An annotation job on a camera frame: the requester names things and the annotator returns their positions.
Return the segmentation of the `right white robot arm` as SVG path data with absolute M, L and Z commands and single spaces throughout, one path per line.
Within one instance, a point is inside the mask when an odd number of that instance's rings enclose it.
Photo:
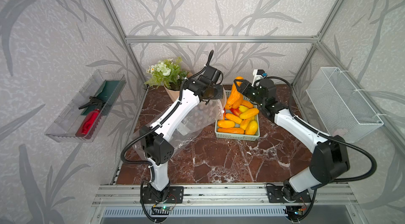
M 354 182 L 371 177 L 377 170 L 376 159 L 367 151 L 347 143 L 340 136 L 331 136 L 311 126 L 294 114 L 291 106 L 286 106 L 276 98 L 275 76 L 267 76 L 257 70 L 254 81 L 235 79 L 237 91 L 257 105 L 258 111 L 279 127 L 288 131 L 303 143 L 312 153 L 309 166 L 284 181 L 282 194 L 286 201 L 294 202 L 298 195 L 308 189 L 318 189 L 332 182 Z M 341 178 L 350 170 L 348 149 L 353 149 L 370 162 L 370 169 L 359 176 Z

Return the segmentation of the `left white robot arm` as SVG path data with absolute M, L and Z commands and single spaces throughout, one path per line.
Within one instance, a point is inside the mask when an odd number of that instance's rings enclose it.
M 202 70 L 185 78 L 179 89 L 179 97 L 168 110 L 150 126 L 139 130 L 139 136 L 130 141 L 121 151 L 120 159 L 124 164 L 147 165 L 150 169 L 151 180 L 147 186 L 141 187 L 141 196 L 147 196 L 152 201 L 160 203 L 167 200 L 170 190 L 168 178 L 168 162 L 175 153 L 172 144 L 173 134 L 183 120 L 192 114 L 194 108 L 204 104 L 202 117 L 213 123 L 222 118 L 224 106 L 223 73 L 211 66 L 214 51 L 211 50 L 208 60 Z M 126 158 L 127 151 L 137 142 L 145 160 L 132 161 Z

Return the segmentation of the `red mango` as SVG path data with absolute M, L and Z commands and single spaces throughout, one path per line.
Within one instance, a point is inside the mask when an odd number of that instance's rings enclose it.
M 238 108 L 236 108 L 236 109 L 231 108 L 230 111 L 232 114 L 234 114 L 237 117 L 239 117 L 242 114 L 242 112 Z

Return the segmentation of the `yellow mango front right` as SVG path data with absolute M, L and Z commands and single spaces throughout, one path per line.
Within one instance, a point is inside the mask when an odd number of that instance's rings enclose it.
M 256 120 L 252 120 L 249 122 L 248 126 L 246 127 L 245 134 L 246 135 L 255 135 L 258 130 L 258 123 Z

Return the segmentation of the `potted white flower plant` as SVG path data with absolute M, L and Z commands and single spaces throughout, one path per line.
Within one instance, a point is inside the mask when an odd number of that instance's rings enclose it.
M 163 86 L 170 99 L 174 102 L 179 98 L 180 86 L 183 80 L 192 76 L 191 72 L 181 67 L 182 59 L 164 59 L 150 66 L 146 73 L 150 78 L 145 82 L 149 87 Z

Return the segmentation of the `green plastic basket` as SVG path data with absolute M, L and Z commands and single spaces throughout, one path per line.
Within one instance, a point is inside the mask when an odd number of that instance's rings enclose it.
M 234 140 L 244 140 L 244 141 L 256 141 L 261 136 L 261 130 L 259 127 L 258 114 L 248 120 L 241 120 L 243 124 L 240 128 L 240 124 L 237 123 L 236 114 L 234 110 L 225 109 L 222 110 L 222 115 L 220 120 L 215 122 L 215 134 L 217 138 L 221 139 L 234 139 Z M 250 129 L 250 125 L 253 129 L 256 129 L 254 134 L 247 134 L 246 130 Z

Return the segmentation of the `green book in tray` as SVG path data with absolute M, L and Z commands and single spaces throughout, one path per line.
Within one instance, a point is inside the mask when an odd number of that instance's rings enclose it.
M 124 86 L 124 81 L 112 81 L 112 80 L 105 80 L 99 90 L 97 91 L 95 97 L 103 100 L 105 105 L 110 103 L 110 99 L 115 95 L 115 92 L 120 92 L 121 88 Z M 86 115 L 90 112 L 93 107 L 84 109 L 81 115 Z

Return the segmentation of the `red black pruning shears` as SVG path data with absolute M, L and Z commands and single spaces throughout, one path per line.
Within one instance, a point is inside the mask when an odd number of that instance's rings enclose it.
M 79 110 L 93 109 L 86 114 L 84 121 L 76 132 L 76 137 L 91 139 L 96 129 L 96 125 L 99 123 L 101 110 L 103 109 L 105 102 L 97 97 L 90 96 L 89 102 L 79 107 Z

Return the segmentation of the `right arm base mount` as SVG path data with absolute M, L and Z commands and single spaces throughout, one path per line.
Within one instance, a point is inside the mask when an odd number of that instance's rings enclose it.
M 265 186 L 269 203 L 310 203 L 312 198 L 308 190 L 295 192 L 290 187 L 267 183 Z

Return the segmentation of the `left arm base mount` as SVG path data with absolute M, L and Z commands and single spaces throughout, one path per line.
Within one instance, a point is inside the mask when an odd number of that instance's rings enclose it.
M 142 202 L 144 204 L 157 204 L 161 202 L 169 204 L 181 204 L 184 197 L 184 187 L 168 186 L 163 191 L 158 191 L 151 185 L 142 187 Z

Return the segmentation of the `clear wall-mounted tray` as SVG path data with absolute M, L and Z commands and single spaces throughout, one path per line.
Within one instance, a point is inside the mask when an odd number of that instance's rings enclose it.
M 96 70 L 45 135 L 59 143 L 92 143 L 126 83 L 122 73 Z

